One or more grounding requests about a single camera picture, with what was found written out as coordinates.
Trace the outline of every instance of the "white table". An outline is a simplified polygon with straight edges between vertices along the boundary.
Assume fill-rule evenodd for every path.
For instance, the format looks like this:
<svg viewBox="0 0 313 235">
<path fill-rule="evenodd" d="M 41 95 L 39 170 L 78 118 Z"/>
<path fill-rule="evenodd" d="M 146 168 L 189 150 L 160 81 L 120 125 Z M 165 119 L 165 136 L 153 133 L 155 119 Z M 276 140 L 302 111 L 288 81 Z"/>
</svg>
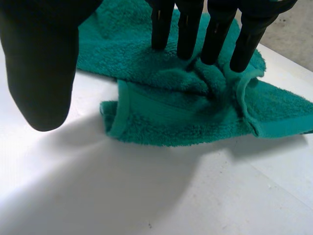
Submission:
<svg viewBox="0 0 313 235">
<path fill-rule="evenodd" d="M 259 45 L 263 80 L 313 100 L 313 73 Z M 31 129 L 0 49 L 1 235 L 312 235 L 313 136 L 192 147 L 104 135 L 115 84 L 78 72 L 65 124 Z"/>
</svg>

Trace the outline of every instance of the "terry cloth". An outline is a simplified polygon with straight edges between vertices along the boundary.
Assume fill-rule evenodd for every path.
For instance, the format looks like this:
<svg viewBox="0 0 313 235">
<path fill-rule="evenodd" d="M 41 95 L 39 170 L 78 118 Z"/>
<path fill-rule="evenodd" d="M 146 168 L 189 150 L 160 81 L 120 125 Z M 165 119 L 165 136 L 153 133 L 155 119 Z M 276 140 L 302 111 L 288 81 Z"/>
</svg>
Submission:
<svg viewBox="0 0 313 235">
<path fill-rule="evenodd" d="M 313 104 L 257 79 L 266 69 L 255 51 L 247 69 L 229 61 L 239 35 L 234 21 L 215 65 L 200 61 L 209 15 L 193 57 L 177 58 L 179 11 L 165 51 L 151 49 L 151 8 L 143 0 L 104 0 L 79 28 L 78 68 L 113 77 L 118 101 L 100 104 L 107 135 L 124 142 L 191 145 L 253 134 L 280 138 L 313 130 Z"/>
</svg>

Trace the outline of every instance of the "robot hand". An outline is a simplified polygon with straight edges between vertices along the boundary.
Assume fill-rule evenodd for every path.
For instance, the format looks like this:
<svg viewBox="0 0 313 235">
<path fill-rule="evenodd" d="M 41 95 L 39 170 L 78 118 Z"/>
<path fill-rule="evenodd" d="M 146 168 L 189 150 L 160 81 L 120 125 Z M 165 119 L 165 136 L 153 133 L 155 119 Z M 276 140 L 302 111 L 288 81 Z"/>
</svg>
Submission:
<svg viewBox="0 0 313 235">
<path fill-rule="evenodd" d="M 152 48 L 167 44 L 174 4 L 180 11 L 177 55 L 190 59 L 196 43 L 203 0 L 146 0 L 152 7 Z M 242 29 L 230 61 L 235 72 L 246 69 L 266 28 L 280 13 L 291 9 L 297 0 L 208 0 L 211 16 L 201 60 L 212 65 L 217 60 L 237 9 L 242 11 Z"/>
<path fill-rule="evenodd" d="M 180 11 L 178 57 L 191 57 L 204 0 L 146 0 L 152 10 L 152 47 L 167 44 L 174 4 Z M 10 93 L 27 122 L 49 131 L 65 121 L 78 58 L 78 26 L 102 0 L 0 0 L 0 39 Z M 266 27 L 296 0 L 208 0 L 211 20 L 201 60 L 213 64 L 237 8 L 243 27 L 231 59 L 243 71 Z"/>
</svg>

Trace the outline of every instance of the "gray floor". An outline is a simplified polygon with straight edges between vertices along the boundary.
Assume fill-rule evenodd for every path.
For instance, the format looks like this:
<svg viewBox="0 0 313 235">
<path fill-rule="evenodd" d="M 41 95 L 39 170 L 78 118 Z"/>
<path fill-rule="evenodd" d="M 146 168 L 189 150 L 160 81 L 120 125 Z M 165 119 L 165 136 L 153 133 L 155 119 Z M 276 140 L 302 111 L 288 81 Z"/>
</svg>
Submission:
<svg viewBox="0 0 313 235">
<path fill-rule="evenodd" d="M 313 71 L 313 0 L 298 0 L 270 25 L 261 44 Z"/>
</svg>

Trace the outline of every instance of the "black plastic finger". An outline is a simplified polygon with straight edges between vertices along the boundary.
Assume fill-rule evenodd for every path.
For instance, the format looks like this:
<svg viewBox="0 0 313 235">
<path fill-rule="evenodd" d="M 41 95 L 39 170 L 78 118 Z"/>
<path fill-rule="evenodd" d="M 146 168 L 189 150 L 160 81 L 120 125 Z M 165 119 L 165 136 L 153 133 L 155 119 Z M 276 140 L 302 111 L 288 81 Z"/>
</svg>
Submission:
<svg viewBox="0 0 313 235">
<path fill-rule="evenodd" d="M 245 34 L 243 31 L 240 32 L 230 60 L 231 70 L 234 72 L 243 72 L 247 68 L 264 32 L 265 29 L 256 35 Z"/>
<path fill-rule="evenodd" d="M 177 56 L 180 59 L 188 60 L 194 52 L 203 0 L 177 0 L 176 5 L 180 11 Z"/>
<path fill-rule="evenodd" d="M 150 4 L 152 9 L 152 38 L 153 49 L 165 49 L 171 29 L 174 0 L 157 0 Z"/>
<path fill-rule="evenodd" d="M 78 29 L 59 30 L 22 3 L 0 7 L 8 87 L 27 122 L 50 131 L 65 121 L 78 57 Z"/>
<path fill-rule="evenodd" d="M 230 61 L 230 68 L 235 72 L 243 72 L 257 48 L 266 28 L 275 21 L 278 15 L 267 18 L 254 18 L 242 14 L 242 29 Z"/>
<path fill-rule="evenodd" d="M 206 30 L 205 40 L 201 53 L 201 61 L 207 65 L 216 62 L 222 50 L 225 38 L 233 22 L 237 7 L 217 6 L 208 2 L 208 11 L 211 19 Z"/>
</svg>

